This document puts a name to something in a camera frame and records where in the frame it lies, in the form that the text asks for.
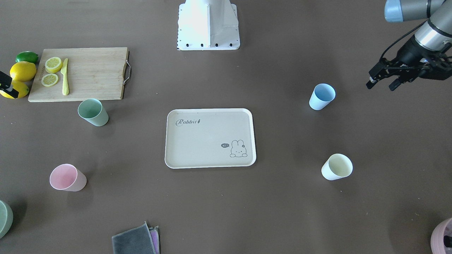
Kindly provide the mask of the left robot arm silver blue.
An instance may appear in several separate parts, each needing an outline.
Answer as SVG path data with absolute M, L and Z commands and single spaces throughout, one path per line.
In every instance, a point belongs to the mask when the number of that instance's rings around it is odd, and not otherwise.
M 451 57 L 447 51 L 452 42 L 452 2 L 450 0 L 388 0 L 385 19 L 390 23 L 423 20 L 409 31 L 411 35 L 393 60 L 381 56 L 369 71 L 368 89 L 382 79 L 396 76 L 389 85 L 399 85 L 416 78 L 446 80 L 451 77 Z

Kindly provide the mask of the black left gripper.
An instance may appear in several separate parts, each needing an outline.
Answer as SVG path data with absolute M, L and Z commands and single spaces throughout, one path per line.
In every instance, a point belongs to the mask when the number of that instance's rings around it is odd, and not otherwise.
M 394 91 L 406 82 L 413 82 L 416 78 L 446 80 L 451 77 L 451 57 L 446 52 L 451 43 L 446 42 L 439 50 L 429 50 L 421 45 L 412 36 L 397 51 L 393 60 L 382 56 L 369 71 L 368 89 L 372 89 L 377 82 L 389 77 L 397 77 L 390 85 Z

